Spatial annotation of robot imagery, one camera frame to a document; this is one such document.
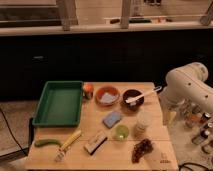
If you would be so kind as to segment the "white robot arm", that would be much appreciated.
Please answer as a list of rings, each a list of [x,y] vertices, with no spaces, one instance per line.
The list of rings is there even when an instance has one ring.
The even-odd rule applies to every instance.
[[[171,113],[186,100],[213,114],[213,88],[205,83],[207,78],[208,69],[200,62],[174,68],[167,73],[166,86],[159,94],[164,125],[169,123]]]

